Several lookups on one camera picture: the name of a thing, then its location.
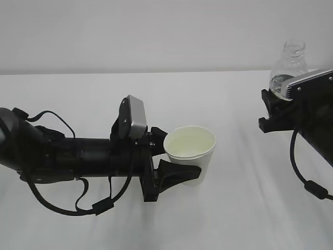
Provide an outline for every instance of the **cup rim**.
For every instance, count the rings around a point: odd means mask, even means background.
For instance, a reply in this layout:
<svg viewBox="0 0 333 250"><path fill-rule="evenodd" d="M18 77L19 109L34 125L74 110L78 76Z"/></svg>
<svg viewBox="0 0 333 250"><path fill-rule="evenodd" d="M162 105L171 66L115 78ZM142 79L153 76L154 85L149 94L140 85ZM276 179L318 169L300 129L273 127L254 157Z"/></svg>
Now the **cup rim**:
<svg viewBox="0 0 333 250"><path fill-rule="evenodd" d="M204 151L204 152L202 152L200 154L195 154L195 155L191 155L191 156L181 157L181 156L176 156L176 155L170 154L166 150L166 148L165 148L165 142L166 142L167 137L169 135L171 135L172 133L176 132L177 130L181 130L181 129L184 129L184 128L201 128L201 129L204 129L204 130L208 131L210 134L212 134L214 136L214 143L213 143L213 145L208 150L206 150L206 151ZM177 129L175 129L174 131L172 131L171 133L168 133L166 135L166 137L164 138L164 142L163 142L163 147L164 147L164 150L165 150L166 154L169 155L170 157L174 158L174 159L179 159L179 160L193 160L193 159L200 158L200 157L202 157L204 155L208 155L208 154L210 154L214 150L215 145L216 145L216 136L215 136L215 134L211 130L209 130L209 129L205 128L205 127L196 126L196 125L182 126L182 127L179 127Z"/></svg>

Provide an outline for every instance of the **black robotic arm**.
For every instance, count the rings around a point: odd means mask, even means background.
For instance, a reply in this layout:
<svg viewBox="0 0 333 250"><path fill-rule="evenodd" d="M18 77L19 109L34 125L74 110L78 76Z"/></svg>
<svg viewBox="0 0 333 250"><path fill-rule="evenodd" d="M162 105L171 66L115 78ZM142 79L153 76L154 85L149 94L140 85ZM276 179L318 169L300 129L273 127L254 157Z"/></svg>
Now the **black robotic arm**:
<svg viewBox="0 0 333 250"><path fill-rule="evenodd" d="M294 146L299 133L333 166L333 70L316 70L283 82L281 94L292 101L276 97L271 90L262 90L262 99L269 118L260 118L264 133L293 130L290 161L304 188L319 199L331 199L327 189L300 173Z"/></svg>

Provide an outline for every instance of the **bottle neck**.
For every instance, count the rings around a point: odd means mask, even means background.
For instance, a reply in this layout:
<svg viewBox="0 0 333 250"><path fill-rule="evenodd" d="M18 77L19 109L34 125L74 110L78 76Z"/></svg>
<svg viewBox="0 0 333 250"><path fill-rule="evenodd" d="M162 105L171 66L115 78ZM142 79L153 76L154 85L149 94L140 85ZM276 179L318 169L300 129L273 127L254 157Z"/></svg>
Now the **bottle neck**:
<svg viewBox="0 0 333 250"><path fill-rule="evenodd" d="M284 57L301 60L305 54L305 43L302 41L290 40L285 43L282 55Z"/></svg>

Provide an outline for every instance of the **white wall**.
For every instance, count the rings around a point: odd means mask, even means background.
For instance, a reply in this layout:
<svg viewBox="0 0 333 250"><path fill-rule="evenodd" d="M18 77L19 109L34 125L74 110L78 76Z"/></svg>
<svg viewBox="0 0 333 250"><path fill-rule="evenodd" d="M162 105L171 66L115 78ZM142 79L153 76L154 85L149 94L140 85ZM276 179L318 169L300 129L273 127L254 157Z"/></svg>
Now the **white wall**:
<svg viewBox="0 0 333 250"><path fill-rule="evenodd" d="M0 73L266 69L293 36L333 64L332 0L4 0Z"/></svg>

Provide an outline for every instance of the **bottle mouth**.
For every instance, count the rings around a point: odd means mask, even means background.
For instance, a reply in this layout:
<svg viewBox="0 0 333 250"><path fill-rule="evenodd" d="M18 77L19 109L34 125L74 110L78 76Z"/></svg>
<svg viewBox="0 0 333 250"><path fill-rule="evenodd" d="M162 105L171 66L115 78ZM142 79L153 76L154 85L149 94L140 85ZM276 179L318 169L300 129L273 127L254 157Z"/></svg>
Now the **bottle mouth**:
<svg viewBox="0 0 333 250"><path fill-rule="evenodd" d="M306 43L300 40L288 40L285 43L283 54L289 57L301 57L305 53Z"/></svg>

